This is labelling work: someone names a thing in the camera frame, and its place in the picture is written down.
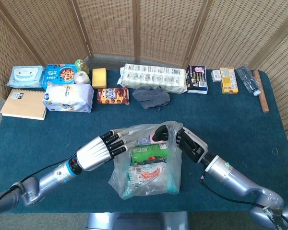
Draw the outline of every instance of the black cable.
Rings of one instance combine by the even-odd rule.
[[[65,161],[69,160],[69,159],[72,158],[74,155],[76,155],[76,152],[75,152],[73,155],[71,155],[69,158],[66,158],[66,159],[64,159],[64,160],[62,160],[62,161],[56,162],[56,163],[54,163],[54,164],[50,164],[50,165],[48,165],[48,166],[46,166],[46,167],[44,167],[44,168],[42,168],[42,169],[40,169],[40,170],[32,173],[32,174],[30,174],[29,176],[26,176],[25,178],[23,178],[23,179],[20,181],[20,183],[24,182],[24,181],[27,180],[28,178],[30,178],[30,177],[38,174],[39,172],[41,172],[41,171],[43,171],[43,170],[45,170],[45,169],[47,169],[47,168],[50,168],[50,167],[52,167],[52,166],[54,166],[54,165],[57,165],[57,164],[60,164],[60,163],[63,163],[63,162],[65,162]],[[2,198],[4,198],[5,195],[7,195],[7,194],[10,193],[11,191],[15,190],[16,188],[17,188],[17,186],[12,186],[11,188],[9,188],[5,193],[3,193],[3,194],[0,196],[0,201],[1,201]]]
[[[252,206],[257,206],[257,207],[260,207],[260,208],[264,208],[265,206],[263,205],[260,205],[260,204],[257,204],[257,203],[254,203],[254,202],[248,202],[248,201],[242,201],[242,200],[234,200],[234,199],[230,199],[230,198],[227,198],[225,196],[222,196],[221,194],[215,192],[214,190],[212,190],[211,188],[208,187],[208,185],[204,182],[204,179],[205,179],[205,171],[202,173],[202,176],[201,176],[201,179],[200,179],[200,184],[202,186],[204,186],[206,189],[208,189],[210,192],[212,192],[213,194],[217,195],[218,197],[224,199],[224,200],[227,200],[227,201],[230,201],[230,202],[234,202],[234,203],[239,203],[239,204],[247,204],[247,205],[252,205]],[[284,215],[281,215],[282,219],[288,224],[288,219],[284,216]]]

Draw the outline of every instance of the spiral notebook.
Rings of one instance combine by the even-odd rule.
[[[42,102],[44,95],[44,91],[13,89],[0,113],[3,116],[44,120],[46,115],[46,107]]]

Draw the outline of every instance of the small white box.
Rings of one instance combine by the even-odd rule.
[[[213,70],[211,72],[212,81],[222,81],[221,72],[219,70]]]

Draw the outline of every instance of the blue ring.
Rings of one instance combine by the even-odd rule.
[[[72,172],[72,169],[69,167],[68,161],[66,161],[66,166],[67,166],[67,169],[68,169],[69,173],[70,173],[73,177],[76,177],[77,175]]]

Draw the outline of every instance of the plastic water bottle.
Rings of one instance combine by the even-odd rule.
[[[248,89],[249,93],[253,93],[254,96],[261,94],[258,82],[247,66],[240,66],[236,69],[236,71],[243,81],[245,87]]]

